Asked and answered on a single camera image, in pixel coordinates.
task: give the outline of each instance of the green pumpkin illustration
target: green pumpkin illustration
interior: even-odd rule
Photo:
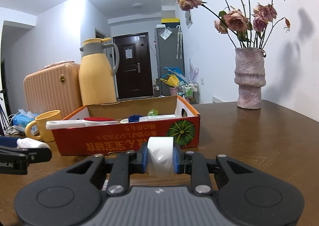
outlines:
[[[166,136],[174,137],[179,146],[186,146],[194,139],[195,125],[187,120],[175,122],[170,126]]]

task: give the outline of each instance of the cardboard box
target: cardboard box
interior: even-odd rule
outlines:
[[[61,155],[109,154],[138,150],[149,137],[173,136],[182,148],[192,148],[199,141],[199,113],[180,96],[128,100],[103,105],[87,105],[64,120],[104,117],[122,120],[131,115],[146,116],[151,109],[160,115],[176,114],[181,118],[164,121],[133,122],[94,127],[52,130]]]

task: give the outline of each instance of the gray refrigerator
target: gray refrigerator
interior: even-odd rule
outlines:
[[[155,43],[156,43],[156,57],[157,57],[157,73],[160,79],[163,75],[168,73],[164,67],[178,67],[182,74],[185,75],[184,68],[184,54],[183,52],[177,55],[177,28],[171,28],[173,33],[165,40],[160,34],[165,28],[155,29]],[[159,82],[159,95],[169,96],[169,86],[164,82]]]

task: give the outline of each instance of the vase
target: vase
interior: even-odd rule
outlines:
[[[263,50],[236,48],[235,83],[239,85],[237,106],[261,108],[261,87],[266,85]]]

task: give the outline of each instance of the wooden table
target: wooden table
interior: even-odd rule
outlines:
[[[298,187],[306,206],[298,226],[319,225],[319,123],[292,110],[263,101],[257,111],[237,108],[235,102],[195,105],[201,114],[200,143],[207,158],[227,154]],[[4,226],[21,225],[13,209],[16,193],[34,180],[83,159],[60,156],[51,144],[52,160],[33,164],[29,174],[0,175],[0,219]],[[177,185],[189,176],[160,180],[131,176],[133,185]]]

